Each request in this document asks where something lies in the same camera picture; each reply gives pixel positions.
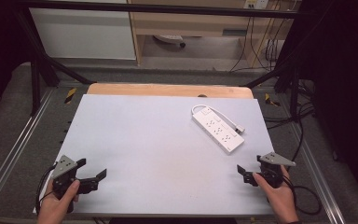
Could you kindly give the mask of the white wall socket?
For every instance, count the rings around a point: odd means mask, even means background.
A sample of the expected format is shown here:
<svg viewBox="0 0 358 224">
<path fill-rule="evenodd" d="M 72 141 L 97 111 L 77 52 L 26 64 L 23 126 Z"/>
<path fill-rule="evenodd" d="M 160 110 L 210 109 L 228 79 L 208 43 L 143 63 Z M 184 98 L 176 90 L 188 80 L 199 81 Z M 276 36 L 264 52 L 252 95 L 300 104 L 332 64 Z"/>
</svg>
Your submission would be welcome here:
<svg viewBox="0 0 358 224">
<path fill-rule="evenodd" d="M 244 7 L 249 9 L 265 9 L 269 0 L 245 0 Z"/>
</svg>

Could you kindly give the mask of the person's right hand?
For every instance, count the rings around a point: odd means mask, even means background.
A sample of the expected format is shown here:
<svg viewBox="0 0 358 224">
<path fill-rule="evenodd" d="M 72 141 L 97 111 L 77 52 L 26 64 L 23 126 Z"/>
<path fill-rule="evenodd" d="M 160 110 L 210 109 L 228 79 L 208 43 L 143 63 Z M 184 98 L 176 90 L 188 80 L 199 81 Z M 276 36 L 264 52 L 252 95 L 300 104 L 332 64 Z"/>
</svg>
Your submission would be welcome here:
<svg viewBox="0 0 358 224">
<path fill-rule="evenodd" d="M 279 224 L 296 224 L 299 222 L 292 190 L 286 183 L 273 188 L 261 175 L 253 173 L 257 185 L 267 195 L 269 204 Z"/>
</svg>

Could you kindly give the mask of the grey power strip under desk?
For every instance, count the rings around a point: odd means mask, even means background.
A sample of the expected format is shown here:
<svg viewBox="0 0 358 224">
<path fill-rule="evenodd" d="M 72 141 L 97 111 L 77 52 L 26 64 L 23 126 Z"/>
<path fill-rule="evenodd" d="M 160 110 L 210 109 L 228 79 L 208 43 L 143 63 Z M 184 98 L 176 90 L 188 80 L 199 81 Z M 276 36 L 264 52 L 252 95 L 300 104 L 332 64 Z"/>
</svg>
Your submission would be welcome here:
<svg viewBox="0 0 358 224">
<path fill-rule="evenodd" d="M 159 41 L 178 45 L 180 48 L 184 48 L 186 43 L 180 35 L 155 35 L 155 38 Z"/>
</svg>

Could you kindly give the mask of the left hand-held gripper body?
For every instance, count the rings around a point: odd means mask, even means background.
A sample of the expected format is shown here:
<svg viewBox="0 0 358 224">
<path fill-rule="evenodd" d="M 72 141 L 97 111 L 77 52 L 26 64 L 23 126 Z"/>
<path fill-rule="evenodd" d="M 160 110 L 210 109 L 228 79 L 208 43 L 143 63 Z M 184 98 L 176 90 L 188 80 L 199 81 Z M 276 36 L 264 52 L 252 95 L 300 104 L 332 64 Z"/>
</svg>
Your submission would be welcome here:
<svg viewBox="0 0 358 224">
<path fill-rule="evenodd" d="M 51 175 L 53 184 L 53 194 L 60 199 L 70 185 L 76 180 L 76 173 L 79 168 L 76 167 L 76 161 L 71 160 L 65 155 L 62 155 L 56 164 L 56 167 Z M 80 179 L 78 194 L 88 194 L 97 190 L 99 181 L 96 176 L 91 178 Z"/>
</svg>

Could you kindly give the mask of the wooden desk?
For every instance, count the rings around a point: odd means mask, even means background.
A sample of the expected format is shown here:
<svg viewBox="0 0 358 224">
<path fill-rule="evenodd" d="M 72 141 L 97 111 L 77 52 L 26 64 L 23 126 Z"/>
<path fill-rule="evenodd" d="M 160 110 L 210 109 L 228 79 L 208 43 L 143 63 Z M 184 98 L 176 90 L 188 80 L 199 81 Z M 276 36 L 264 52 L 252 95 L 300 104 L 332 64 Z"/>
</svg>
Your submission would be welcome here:
<svg viewBox="0 0 358 224">
<path fill-rule="evenodd" d="M 127 0 L 130 4 L 190 6 L 190 7 L 244 7 L 245 0 Z M 290 0 L 268 0 L 265 9 L 287 11 Z M 226 16 L 136 13 L 130 14 L 135 36 L 229 36 L 237 37 L 244 47 L 248 65 L 256 68 L 261 64 L 262 51 L 268 42 L 281 44 L 293 24 L 291 19 L 241 18 Z"/>
</svg>

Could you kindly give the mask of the light grey table mat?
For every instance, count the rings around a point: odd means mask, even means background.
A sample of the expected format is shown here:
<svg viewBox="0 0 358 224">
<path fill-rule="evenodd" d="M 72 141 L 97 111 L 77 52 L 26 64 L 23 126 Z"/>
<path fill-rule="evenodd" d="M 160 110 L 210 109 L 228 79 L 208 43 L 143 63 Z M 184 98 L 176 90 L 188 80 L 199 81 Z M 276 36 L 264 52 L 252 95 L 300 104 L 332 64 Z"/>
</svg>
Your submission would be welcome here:
<svg viewBox="0 0 358 224">
<path fill-rule="evenodd" d="M 244 142 L 223 151 L 192 119 L 209 105 L 244 127 Z M 86 94 L 60 153 L 85 159 L 77 175 L 106 171 L 75 204 L 78 216 L 246 217 L 271 212 L 264 193 L 243 182 L 273 146 L 255 99 Z"/>
</svg>

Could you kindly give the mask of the yellow black tape strip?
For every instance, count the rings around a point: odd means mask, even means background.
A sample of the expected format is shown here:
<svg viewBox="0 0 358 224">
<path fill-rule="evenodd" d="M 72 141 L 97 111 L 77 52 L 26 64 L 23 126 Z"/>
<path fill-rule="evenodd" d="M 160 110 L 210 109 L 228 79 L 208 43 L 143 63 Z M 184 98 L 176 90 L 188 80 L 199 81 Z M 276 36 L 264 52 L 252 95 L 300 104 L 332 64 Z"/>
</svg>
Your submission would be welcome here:
<svg viewBox="0 0 358 224">
<path fill-rule="evenodd" d="M 73 97 L 74 97 L 74 95 L 75 95 L 75 93 L 76 93 L 76 88 L 70 89 L 70 90 L 68 91 L 66 97 L 65 97 L 64 103 L 65 103 L 65 104 L 70 104 L 71 101 L 72 101 L 72 99 L 73 99 Z"/>
<path fill-rule="evenodd" d="M 268 105 L 281 106 L 279 102 L 272 101 L 268 93 L 265 93 L 265 103 Z"/>
</svg>

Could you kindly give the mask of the white cabinet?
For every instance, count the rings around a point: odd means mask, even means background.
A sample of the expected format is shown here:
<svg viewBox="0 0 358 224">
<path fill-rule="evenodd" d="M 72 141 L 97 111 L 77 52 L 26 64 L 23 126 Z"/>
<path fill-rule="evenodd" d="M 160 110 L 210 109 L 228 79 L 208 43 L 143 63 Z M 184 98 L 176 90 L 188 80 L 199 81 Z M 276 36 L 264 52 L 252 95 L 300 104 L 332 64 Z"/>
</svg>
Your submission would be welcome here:
<svg viewBox="0 0 358 224">
<path fill-rule="evenodd" d="M 46 53 L 53 58 L 134 60 L 128 12 L 30 9 Z"/>
</svg>

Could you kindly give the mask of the aluminium rail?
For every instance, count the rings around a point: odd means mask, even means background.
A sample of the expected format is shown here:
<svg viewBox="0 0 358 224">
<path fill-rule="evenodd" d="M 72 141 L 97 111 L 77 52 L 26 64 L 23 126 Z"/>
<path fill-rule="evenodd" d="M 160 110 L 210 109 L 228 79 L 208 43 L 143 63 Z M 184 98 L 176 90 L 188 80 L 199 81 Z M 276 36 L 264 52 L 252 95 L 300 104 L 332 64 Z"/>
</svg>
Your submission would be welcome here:
<svg viewBox="0 0 358 224">
<path fill-rule="evenodd" d="M 24 128 L 21 130 L 19 137 L 8 152 L 4 162 L 0 167 L 0 191 L 5 185 L 13 167 L 17 163 L 21 153 L 26 147 L 30 137 L 32 136 L 35 127 L 42 118 L 46 108 L 51 99 L 51 95 L 55 92 L 55 89 L 48 88 L 44 93 L 42 100 L 40 101 L 41 106 L 36 110 L 35 114 L 28 118 Z"/>
<path fill-rule="evenodd" d="M 331 224 L 346 224 L 345 218 L 341 213 L 339 206 L 337 205 L 336 199 L 332 193 L 332 190 L 327 184 L 324 174 L 311 153 L 310 147 L 302 135 L 300 125 L 292 123 L 291 128 L 296 136 L 296 140 L 299 143 L 299 154 L 302 156 L 303 161 L 310 173 L 310 178 L 316 191 L 319 195 L 321 203 L 324 207 L 324 211 L 330 220 Z"/>
</svg>

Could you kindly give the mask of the person's left hand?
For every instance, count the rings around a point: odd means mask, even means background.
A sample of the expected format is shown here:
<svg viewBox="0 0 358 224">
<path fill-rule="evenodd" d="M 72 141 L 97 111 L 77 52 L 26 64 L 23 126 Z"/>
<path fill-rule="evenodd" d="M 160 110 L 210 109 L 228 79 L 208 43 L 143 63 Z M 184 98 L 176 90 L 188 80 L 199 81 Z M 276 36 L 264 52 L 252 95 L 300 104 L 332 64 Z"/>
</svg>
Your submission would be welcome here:
<svg viewBox="0 0 358 224">
<path fill-rule="evenodd" d="M 52 181 L 49 180 L 47 185 L 47 196 L 42 200 L 41 208 L 37 216 L 37 224 L 62 224 L 70 202 L 77 202 L 80 182 L 75 180 L 64 195 L 57 199 L 53 193 Z"/>
</svg>

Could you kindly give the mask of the white power strip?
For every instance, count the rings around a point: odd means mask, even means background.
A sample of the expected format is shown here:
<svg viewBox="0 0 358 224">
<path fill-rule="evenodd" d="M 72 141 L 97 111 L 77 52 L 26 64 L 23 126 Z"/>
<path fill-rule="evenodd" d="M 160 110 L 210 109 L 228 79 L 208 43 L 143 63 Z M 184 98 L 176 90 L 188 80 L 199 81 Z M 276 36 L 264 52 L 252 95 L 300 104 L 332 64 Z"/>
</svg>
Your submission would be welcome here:
<svg viewBox="0 0 358 224">
<path fill-rule="evenodd" d="M 208 106 L 193 113 L 192 119 L 227 154 L 244 143 L 244 139 Z"/>
</svg>

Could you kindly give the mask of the black metal frame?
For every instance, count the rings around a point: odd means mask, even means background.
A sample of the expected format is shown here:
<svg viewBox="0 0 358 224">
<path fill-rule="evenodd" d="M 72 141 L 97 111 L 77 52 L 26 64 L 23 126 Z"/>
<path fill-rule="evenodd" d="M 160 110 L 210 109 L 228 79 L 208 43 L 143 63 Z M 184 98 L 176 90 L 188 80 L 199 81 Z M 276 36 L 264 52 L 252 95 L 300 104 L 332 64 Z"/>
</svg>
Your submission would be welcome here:
<svg viewBox="0 0 358 224">
<path fill-rule="evenodd" d="M 64 72 L 67 76 L 74 78 L 83 84 L 93 84 L 63 64 L 52 59 L 44 50 L 42 41 L 38 37 L 36 29 L 31 27 L 32 20 L 24 16 L 29 8 L 48 9 L 70 9 L 89 11 L 118 11 L 136 13 L 162 13 L 162 14 L 189 14 L 226 17 L 248 17 L 248 18 L 277 18 L 277 19 L 303 19 L 314 16 L 314 13 L 306 11 L 278 11 L 266 9 L 239 9 L 229 7 L 190 7 L 150 4 L 120 4 L 120 3 L 98 3 L 98 2 L 76 2 L 76 1 L 46 1 L 46 0 L 18 0 L 14 15 L 27 36 L 32 49 L 32 77 L 33 77 L 33 112 L 40 106 L 39 78 L 41 75 L 45 82 L 52 87 L 58 86 L 58 79 L 54 68 Z"/>
</svg>

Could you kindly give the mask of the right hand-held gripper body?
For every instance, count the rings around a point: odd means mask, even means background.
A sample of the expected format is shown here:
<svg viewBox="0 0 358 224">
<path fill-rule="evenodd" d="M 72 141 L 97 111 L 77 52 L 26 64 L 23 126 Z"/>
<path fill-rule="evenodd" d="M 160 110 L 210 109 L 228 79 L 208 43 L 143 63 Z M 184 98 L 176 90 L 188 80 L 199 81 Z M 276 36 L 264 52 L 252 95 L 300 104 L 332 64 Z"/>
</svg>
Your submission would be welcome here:
<svg viewBox="0 0 358 224">
<path fill-rule="evenodd" d="M 282 165 L 296 165 L 294 161 L 290 161 L 275 152 L 270 152 L 261 156 L 260 160 L 260 171 L 258 174 L 261 175 L 275 189 L 283 182 Z"/>
</svg>

